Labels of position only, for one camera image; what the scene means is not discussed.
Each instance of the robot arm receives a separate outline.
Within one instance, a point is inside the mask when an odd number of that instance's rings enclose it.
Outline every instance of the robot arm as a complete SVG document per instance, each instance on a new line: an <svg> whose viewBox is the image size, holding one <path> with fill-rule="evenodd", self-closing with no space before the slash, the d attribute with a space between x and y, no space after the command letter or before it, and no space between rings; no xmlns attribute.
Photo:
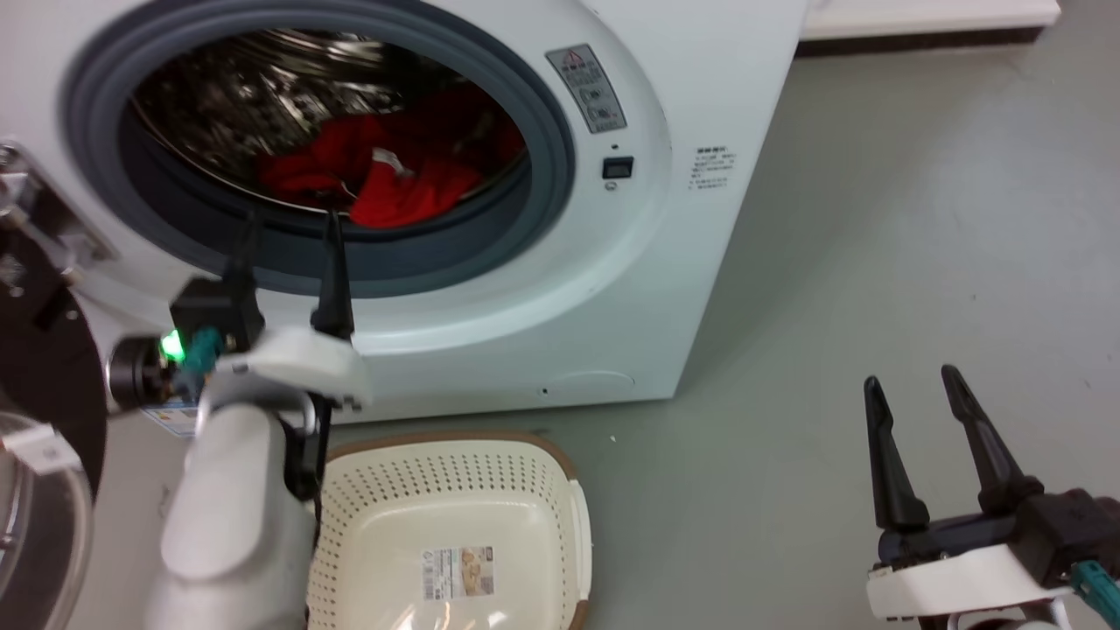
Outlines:
<svg viewBox="0 0 1120 630"><path fill-rule="evenodd" d="M264 328L249 262L256 225L221 280L193 278L171 304L189 342L179 364L153 368L136 340L110 361L119 401L178 390L198 404L146 615L153 630L305 627L332 411L372 402L365 362L349 343L337 215L328 215L327 269L308 328Z"/></svg>
<svg viewBox="0 0 1120 630"><path fill-rule="evenodd" d="M148 628L304 628L316 521L284 485L281 423L227 405L196 438L164 528Z"/></svg>
<svg viewBox="0 0 1120 630"><path fill-rule="evenodd" d="M1120 503L1081 489L1045 492L1019 469L960 371L944 365L942 380L980 476L981 512L931 522L892 437L883 389L868 378L875 520L884 530L867 583L871 611L956 630L964 613L1018 608L1030 628L1068 629L1060 597L1076 593L1120 628Z"/></svg>

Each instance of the teal connector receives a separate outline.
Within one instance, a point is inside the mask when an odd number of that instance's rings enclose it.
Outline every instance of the teal connector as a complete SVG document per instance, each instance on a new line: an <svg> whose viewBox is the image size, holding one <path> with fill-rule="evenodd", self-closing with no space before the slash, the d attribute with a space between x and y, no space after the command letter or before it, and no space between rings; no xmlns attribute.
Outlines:
<svg viewBox="0 0 1120 630"><path fill-rule="evenodd" d="M1120 630L1120 589L1101 563L1084 560L1073 565L1070 585L1079 597L1096 611L1112 630Z"/></svg>
<svg viewBox="0 0 1120 630"><path fill-rule="evenodd" d="M180 367L198 374L207 374L214 369L224 348L222 334L217 328L207 326L195 333Z"/></svg>

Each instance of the perforated basket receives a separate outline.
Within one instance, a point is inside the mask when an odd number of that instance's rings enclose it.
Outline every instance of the perforated basket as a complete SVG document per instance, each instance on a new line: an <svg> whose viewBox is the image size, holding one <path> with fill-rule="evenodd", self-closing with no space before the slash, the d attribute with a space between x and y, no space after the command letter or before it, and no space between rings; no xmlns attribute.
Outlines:
<svg viewBox="0 0 1120 630"><path fill-rule="evenodd" d="M312 630L578 630L591 532L568 458L530 434L427 434L330 454Z"/></svg>

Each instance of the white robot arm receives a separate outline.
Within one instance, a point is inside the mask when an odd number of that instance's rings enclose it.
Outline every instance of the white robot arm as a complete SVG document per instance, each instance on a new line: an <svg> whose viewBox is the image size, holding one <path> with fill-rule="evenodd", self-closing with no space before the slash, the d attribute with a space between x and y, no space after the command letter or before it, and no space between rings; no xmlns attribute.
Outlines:
<svg viewBox="0 0 1120 630"><path fill-rule="evenodd" d="M252 221L221 280L192 279L171 304L186 354L153 364L157 340L120 343L110 389L122 406L197 398L195 442L160 543L150 630L300 629L318 537L330 416L372 404L338 217L307 328L265 330L256 308Z"/></svg>
<svg viewBox="0 0 1120 630"><path fill-rule="evenodd" d="M164 528L148 628L304 628L317 519L290 488L300 465L290 441L321 437L316 398L371 402L349 343L310 328L264 331L250 352L218 361Z"/></svg>

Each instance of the green led light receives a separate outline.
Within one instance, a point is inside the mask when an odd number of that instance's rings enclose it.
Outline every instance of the green led light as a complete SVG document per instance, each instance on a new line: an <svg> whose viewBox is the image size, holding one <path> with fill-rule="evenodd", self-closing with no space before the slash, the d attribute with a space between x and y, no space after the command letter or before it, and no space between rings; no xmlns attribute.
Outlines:
<svg viewBox="0 0 1120 630"><path fill-rule="evenodd" d="M164 356L176 363L181 363L187 358L186 351L183 350L183 342L179 340L179 331L171 331L159 340L159 350Z"/></svg>

